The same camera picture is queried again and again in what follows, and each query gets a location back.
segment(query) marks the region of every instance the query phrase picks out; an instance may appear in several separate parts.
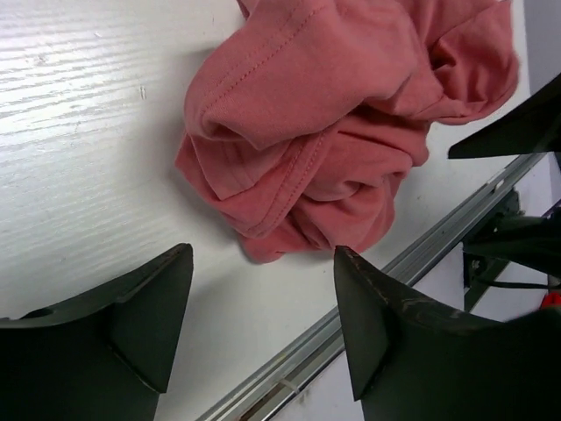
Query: metal track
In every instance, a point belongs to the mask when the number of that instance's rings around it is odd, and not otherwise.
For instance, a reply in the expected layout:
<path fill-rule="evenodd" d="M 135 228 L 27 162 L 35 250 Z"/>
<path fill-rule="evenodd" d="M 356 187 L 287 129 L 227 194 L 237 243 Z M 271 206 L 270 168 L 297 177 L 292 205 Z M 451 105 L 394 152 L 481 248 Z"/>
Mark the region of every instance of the metal track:
<path fill-rule="evenodd" d="M 515 186 L 543 154 L 521 156 L 392 260 L 383 272 L 413 286 Z M 344 351 L 337 308 L 330 311 L 197 421 L 266 421 Z"/>

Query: fabric fold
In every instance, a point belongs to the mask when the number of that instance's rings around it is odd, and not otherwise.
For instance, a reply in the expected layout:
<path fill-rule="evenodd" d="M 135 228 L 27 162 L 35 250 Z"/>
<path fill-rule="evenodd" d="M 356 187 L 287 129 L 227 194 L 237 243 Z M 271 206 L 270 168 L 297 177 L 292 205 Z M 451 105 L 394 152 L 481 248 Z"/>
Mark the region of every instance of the fabric fold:
<path fill-rule="evenodd" d="M 188 89 L 176 166 L 255 260 L 368 248 L 428 159 L 430 123 L 515 91 L 509 1 L 238 3 L 244 27 Z"/>

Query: white table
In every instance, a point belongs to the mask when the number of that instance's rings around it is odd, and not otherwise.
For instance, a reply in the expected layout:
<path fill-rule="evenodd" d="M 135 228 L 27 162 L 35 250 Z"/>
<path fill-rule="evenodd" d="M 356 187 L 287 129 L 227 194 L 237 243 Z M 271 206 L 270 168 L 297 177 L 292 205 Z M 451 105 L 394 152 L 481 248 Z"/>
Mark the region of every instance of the white table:
<path fill-rule="evenodd" d="M 529 94 L 515 6 L 521 84 L 501 113 Z M 240 24 L 233 0 L 0 0 L 0 317 L 191 242 L 195 279 L 158 421 L 196 419 L 335 306 L 329 261 L 247 262 L 172 169 L 184 91 Z M 445 159 L 484 124 L 434 126 L 432 157 L 403 185 L 394 228 L 368 260 L 383 267 L 504 167 Z"/>

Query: pink fabric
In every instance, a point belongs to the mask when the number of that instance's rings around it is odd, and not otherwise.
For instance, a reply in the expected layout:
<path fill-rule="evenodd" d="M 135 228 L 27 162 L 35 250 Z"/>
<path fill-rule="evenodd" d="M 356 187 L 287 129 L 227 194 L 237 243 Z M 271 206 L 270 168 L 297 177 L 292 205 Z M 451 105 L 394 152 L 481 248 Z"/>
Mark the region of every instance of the pink fabric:
<path fill-rule="evenodd" d="M 176 166 L 255 260 L 368 248 L 430 123 L 515 91 L 509 1 L 239 2 L 244 27 L 188 89 Z"/>

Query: black cable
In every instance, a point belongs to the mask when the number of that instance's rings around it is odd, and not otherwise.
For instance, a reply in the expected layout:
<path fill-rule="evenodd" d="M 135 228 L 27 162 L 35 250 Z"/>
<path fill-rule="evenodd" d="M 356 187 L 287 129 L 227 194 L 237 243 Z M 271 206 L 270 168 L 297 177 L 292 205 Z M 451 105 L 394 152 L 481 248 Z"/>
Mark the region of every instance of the black cable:
<path fill-rule="evenodd" d="M 506 289 L 550 289 L 552 288 L 549 285 L 542 285 L 540 283 L 527 283 L 527 282 L 495 282 L 495 281 L 486 281 L 484 279 L 473 279 L 476 282 L 483 283 L 488 287 L 495 287 L 495 288 L 506 288 Z"/>

